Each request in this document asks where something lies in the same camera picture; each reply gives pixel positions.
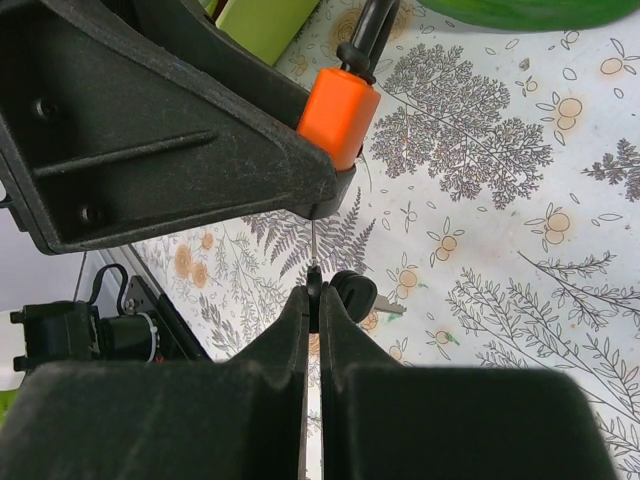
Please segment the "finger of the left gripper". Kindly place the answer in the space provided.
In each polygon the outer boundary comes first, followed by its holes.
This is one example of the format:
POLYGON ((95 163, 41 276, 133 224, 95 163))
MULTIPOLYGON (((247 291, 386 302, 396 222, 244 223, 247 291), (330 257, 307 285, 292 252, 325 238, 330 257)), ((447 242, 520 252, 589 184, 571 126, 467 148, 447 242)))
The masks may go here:
POLYGON ((274 210, 333 215, 354 177, 145 37, 135 1, 1 5, 1 201, 47 255, 274 210))
POLYGON ((285 125, 296 125, 307 90, 214 26, 197 1, 135 1, 140 30, 172 55, 285 125))

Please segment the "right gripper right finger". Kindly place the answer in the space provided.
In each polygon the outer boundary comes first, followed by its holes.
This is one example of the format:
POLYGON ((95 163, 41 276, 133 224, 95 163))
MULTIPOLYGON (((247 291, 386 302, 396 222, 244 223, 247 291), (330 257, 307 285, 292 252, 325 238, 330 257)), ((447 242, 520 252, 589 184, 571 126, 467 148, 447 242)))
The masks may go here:
POLYGON ((409 367, 319 297, 326 479, 612 479, 585 395, 548 369, 409 367))

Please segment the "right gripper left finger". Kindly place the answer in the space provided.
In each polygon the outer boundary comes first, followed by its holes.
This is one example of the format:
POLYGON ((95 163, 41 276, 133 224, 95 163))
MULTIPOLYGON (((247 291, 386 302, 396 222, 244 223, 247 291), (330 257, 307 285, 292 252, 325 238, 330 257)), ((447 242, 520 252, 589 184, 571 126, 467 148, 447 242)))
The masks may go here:
POLYGON ((308 296, 225 362, 39 367, 1 428, 5 479, 302 479, 308 296))

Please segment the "black head key bunch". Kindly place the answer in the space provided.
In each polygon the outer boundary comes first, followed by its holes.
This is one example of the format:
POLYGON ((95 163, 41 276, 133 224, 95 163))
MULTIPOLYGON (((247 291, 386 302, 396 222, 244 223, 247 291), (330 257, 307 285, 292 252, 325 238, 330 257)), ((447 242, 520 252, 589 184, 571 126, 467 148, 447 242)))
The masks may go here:
MULTIPOLYGON (((318 261, 318 243, 316 222, 311 221, 311 265, 307 269, 306 291, 309 297, 309 327, 312 334, 319 332, 320 296, 324 284, 322 270, 318 261)), ((351 320, 358 324, 372 311, 402 315, 406 308, 391 303, 386 297, 378 294, 376 284, 352 270, 337 272, 329 282, 336 289, 351 320)))

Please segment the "orange black padlock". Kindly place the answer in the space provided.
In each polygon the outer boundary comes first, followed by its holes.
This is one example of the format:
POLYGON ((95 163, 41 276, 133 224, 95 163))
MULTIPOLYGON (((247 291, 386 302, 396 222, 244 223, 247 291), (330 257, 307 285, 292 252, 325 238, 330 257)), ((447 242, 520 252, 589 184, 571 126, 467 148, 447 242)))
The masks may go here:
POLYGON ((321 70, 297 133, 325 151, 338 172, 351 169, 378 108, 374 71, 400 9, 398 1, 365 3, 352 35, 337 47, 338 67, 321 70))

